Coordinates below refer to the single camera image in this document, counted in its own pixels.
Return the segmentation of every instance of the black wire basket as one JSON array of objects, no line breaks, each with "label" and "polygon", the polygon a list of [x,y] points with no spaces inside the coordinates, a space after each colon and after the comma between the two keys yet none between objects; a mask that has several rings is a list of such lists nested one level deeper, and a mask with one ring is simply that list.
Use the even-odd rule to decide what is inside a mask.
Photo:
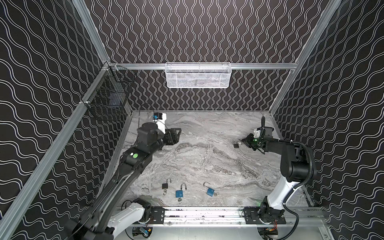
[{"label": "black wire basket", "polygon": [[129,82],[112,74],[104,75],[86,106],[96,120],[124,120]]}]

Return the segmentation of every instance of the white mesh basket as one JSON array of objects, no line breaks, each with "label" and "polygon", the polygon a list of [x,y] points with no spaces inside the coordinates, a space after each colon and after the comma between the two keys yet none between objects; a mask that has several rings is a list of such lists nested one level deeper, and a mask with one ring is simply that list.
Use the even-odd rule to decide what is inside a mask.
[{"label": "white mesh basket", "polygon": [[227,88],[230,63],[166,63],[169,88]]}]

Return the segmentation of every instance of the blue padlock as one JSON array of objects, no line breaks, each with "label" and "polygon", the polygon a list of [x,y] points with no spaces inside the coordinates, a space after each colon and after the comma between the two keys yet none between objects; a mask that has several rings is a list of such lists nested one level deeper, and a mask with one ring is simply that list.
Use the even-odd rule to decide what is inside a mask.
[{"label": "blue padlock", "polygon": [[176,197],[179,198],[179,204],[181,203],[181,198],[183,197],[183,185],[185,186],[185,189],[187,190],[187,185],[186,184],[181,184],[180,190],[176,190]]},{"label": "blue padlock", "polygon": [[206,187],[206,188],[208,189],[208,190],[207,190],[207,194],[210,195],[211,197],[213,197],[214,195],[217,196],[217,195],[218,195],[218,192],[215,192],[215,190],[213,190],[212,188],[207,187],[207,186],[205,185],[206,183],[209,184],[209,185],[210,185],[210,183],[209,183],[209,182],[204,182],[204,183],[203,183],[203,186]]}]

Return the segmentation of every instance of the padlock body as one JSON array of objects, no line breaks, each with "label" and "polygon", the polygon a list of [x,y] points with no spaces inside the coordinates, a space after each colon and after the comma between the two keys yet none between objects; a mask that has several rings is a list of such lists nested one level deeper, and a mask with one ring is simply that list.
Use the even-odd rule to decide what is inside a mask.
[{"label": "padlock body", "polygon": [[183,190],[176,190],[176,197],[183,197]]},{"label": "padlock body", "polygon": [[213,190],[212,188],[208,188],[208,190],[207,190],[207,194],[210,195],[211,197],[213,197],[214,192],[215,192],[215,190]]}]

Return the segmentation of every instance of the basket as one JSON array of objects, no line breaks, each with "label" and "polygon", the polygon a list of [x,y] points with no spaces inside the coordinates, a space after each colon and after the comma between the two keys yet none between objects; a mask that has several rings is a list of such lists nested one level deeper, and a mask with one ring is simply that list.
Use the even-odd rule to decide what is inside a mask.
[{"label": "basket", "polygon": [[230,63],[175,63],[165,67],[169,88],[227,88],[231,78]]},{"label": "basket", "polygon": [[104,75],[90,103],[86,106],[96,120],[123,120],[127,101],[128,82],[119,81],[115,76]]}]

